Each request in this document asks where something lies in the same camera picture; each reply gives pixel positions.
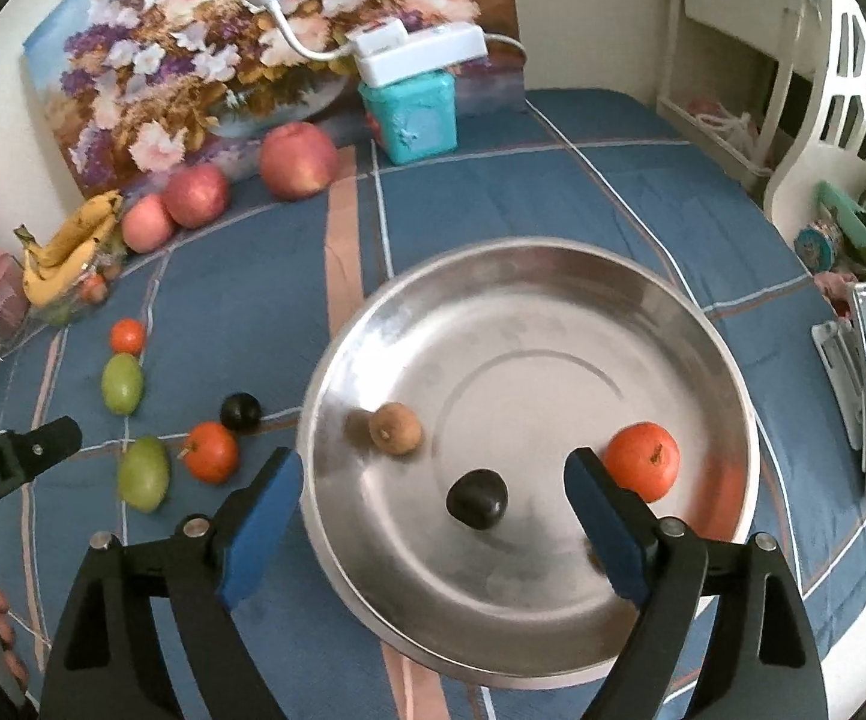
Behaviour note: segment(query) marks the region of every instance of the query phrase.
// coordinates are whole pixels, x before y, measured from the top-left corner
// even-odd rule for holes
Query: metal basin
[[[365,433],[388,401],[424,426],[405,460]],[[602,450],[643,420],[682,454],[654,512],[744,541],[759,473],[753,406],[692,304],[575,242],[451,251],[373,295],[316,370],[298,434],[311,543],[354,615],[420,664],[499,688],[597,679],[636,611],[590,562],[562,469],[577,446]],[[445,499],[482,467],[504,477],[510,502],[477,532]]]

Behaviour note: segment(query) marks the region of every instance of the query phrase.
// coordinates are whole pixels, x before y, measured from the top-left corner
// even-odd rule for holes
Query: pink apple
[[[138,254],[156,251],[176,231],[159,194],[147,194],[122,217],[122,240]]]
[[[293,122],[263,139],[259,175],[282,200],[300,200],[323,191],[340,171],[340,154],[316,124]]]
[[[226,210],[229,181],[215,165],[183,167],[167,183],[163,202],[177,224],[194,230]]]

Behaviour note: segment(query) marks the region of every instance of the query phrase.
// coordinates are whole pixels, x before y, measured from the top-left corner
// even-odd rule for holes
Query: bunch of bananas
[[[121,208],[117,191],[86,200],[45,247],[37,244],[26,225],[13,230],[23,245],[23,288],[33,306],[46,306],[76,284],[117,232]]]

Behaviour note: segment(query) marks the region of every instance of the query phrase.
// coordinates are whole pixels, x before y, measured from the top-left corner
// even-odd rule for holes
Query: white wall
[[[0,13],[0,247],[8,250],[17,250],[15,226],[48,238],[81,200],[21,72],[23,41],[60,1],[12,0]],[[530,88],[600,86],[655,99],[667,0],[516,1]],[[698,25],[684,28],[682,44],[680,79],[745,104],[734,100],[748,98],[758,71],[741,47]]]

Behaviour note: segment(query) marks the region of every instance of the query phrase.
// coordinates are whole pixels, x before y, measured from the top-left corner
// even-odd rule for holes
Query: metal screw
[[[189,538],[205,536],[207,531],[209,531],[209,520],[202,517],[195,517],[183,525],[183,533],[186,533]]]
[[[756,534],[756,546],[764,552],[772,552],[777,547],[777,540],[768,533]]]
[[[660,520],[660,530],[673,538],[679,538],[686,534],[684,522],[681,519],[676,519],[676,517],[663,517]]]
[[[93,549],[98,549],[101,551],[109,549],[109,547],[113,543],[113,535],[109,531],[99,531],[98,533],[93,533],[89,538],[89,545]]]

